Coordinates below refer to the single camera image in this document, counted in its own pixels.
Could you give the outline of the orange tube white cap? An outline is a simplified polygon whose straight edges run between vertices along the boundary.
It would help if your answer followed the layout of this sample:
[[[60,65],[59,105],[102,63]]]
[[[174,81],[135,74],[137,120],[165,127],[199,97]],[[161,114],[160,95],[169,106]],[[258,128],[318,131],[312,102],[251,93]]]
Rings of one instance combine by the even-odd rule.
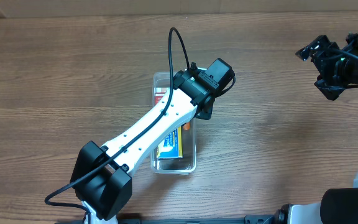
[[[190,130],[191,129],[191,123],[190,122],[187,122],[187,123],[185,123],[183,126],[182,126],[182,128],[184,129],[184,130]]]

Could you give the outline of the red orange lozenge box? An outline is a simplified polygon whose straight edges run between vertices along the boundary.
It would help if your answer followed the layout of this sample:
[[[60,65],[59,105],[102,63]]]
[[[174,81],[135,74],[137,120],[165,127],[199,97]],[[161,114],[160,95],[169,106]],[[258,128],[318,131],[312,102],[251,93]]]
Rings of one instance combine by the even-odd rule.
[[[157,105],[159,101],[164,97],[165,92],[156,93],[154,96],[154,105]]]

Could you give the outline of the blue yellow VapoDrops box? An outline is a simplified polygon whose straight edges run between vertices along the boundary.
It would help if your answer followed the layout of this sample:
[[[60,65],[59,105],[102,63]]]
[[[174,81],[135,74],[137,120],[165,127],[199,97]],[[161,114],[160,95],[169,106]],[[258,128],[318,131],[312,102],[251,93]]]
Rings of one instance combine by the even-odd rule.
[[[157,159],[181,159],[183,147],[181,142],[181,128],[170,133],[158,146]]]

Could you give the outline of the white blue Hansaplast box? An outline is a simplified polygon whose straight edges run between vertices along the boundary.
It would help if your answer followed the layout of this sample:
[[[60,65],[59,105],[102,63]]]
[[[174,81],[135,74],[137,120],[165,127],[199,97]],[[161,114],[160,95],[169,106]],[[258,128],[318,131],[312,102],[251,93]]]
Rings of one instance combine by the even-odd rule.
[[[157,87],[157,88],[155,88],[155,93],[156,94],[165,94],[169,90],[170,90],[169,87]]]

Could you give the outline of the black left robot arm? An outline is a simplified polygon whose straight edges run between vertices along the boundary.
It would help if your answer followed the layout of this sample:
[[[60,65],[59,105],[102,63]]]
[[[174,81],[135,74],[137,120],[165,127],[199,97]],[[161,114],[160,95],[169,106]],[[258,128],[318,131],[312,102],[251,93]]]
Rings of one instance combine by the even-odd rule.
[[[114,223],[132,196],[132,177],[142,161],[170,133],[194,118],[209,120],[213,104],[234,83],[221,58],[206,70],[192,64],[173,77],[173,90],[121,135],[80,150],[70,181],[86,209],[85,223]]]

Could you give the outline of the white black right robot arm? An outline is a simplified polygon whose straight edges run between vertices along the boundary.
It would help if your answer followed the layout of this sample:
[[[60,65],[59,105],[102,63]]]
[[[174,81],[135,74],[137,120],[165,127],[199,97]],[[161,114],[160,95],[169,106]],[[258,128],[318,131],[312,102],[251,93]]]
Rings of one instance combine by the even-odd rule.
[[[316,67],[319,74],[314,85],[328,100],[334,101],[344,91],[358,88],[358,32],[347,35],[344,47],[319,35],[296,56],[310,60]],[[358,224],[358,169],[350,187],[329,189],[316,203],[283,205],[268,223]]]

